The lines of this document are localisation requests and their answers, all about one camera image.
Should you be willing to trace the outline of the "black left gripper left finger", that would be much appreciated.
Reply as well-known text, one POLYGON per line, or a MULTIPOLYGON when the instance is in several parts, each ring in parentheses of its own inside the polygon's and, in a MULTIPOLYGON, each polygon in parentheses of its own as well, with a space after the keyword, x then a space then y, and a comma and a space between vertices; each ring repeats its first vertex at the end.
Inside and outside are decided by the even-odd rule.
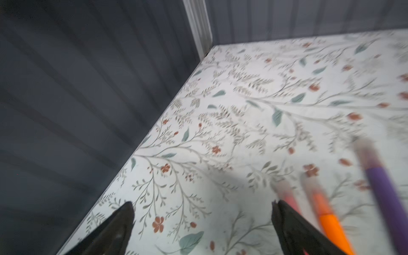
POLYGON ((134 218, 132 203, 124 203, 67 254, 124 255, 134 227, 134 218))

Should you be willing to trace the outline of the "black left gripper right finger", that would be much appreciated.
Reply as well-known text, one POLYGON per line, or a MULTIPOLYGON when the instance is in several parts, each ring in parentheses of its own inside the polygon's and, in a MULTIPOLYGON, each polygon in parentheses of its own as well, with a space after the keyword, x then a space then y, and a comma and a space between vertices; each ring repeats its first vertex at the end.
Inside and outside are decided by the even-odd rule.
POLYGON ((284 255, 345 255, 283 200, 272 202, 272 223, 284 255))

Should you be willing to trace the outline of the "orange highlighter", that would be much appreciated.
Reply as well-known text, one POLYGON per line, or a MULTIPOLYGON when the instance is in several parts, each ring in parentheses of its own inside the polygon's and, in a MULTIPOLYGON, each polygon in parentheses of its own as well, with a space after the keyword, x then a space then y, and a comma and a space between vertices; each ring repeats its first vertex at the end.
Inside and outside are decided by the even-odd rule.
POLYGON ((301 177, 301 184, 324 235, 344 253, 354 255, 352 245, 318 178, 305 173, 301 177))

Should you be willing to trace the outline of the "pink highlighter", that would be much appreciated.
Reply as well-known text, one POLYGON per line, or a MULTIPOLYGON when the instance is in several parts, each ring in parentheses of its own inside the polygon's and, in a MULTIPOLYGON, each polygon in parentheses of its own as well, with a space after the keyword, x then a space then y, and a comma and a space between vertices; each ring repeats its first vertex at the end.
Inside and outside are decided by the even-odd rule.
POLYGON ((288 181, 279 181, 276 192, 278 201, 272 203, 271 220, 282 252, 285 255, 306 255, 309 222, 302 216, 288 181))

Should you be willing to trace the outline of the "purple highlighter pen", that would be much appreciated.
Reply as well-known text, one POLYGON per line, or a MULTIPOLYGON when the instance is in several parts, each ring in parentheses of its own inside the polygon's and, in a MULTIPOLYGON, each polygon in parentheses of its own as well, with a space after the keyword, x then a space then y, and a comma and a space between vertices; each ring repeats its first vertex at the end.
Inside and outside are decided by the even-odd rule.
POLYGON ((372 140, 354 137, 353 149, 369 182, 398 255, 408 253, 408 216, 372 140))

